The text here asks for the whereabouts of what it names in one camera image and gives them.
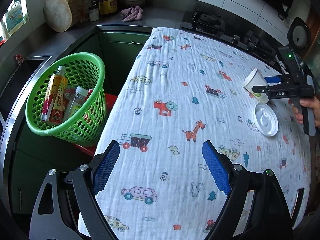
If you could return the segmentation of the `person right hand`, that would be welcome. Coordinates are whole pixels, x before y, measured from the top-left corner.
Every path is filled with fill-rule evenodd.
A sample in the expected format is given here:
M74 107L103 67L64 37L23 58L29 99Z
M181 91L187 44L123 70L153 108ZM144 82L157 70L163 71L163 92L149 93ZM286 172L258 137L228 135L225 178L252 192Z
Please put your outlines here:
M292 111L295 119L299 124L303 124L303 115L299 112L298 108L294 106L293 102L289 99L288 103L292 106ZM320 102L317 97L312 99L300 99L299 104L303 107L311 108L315 117L315 127L320 127Z

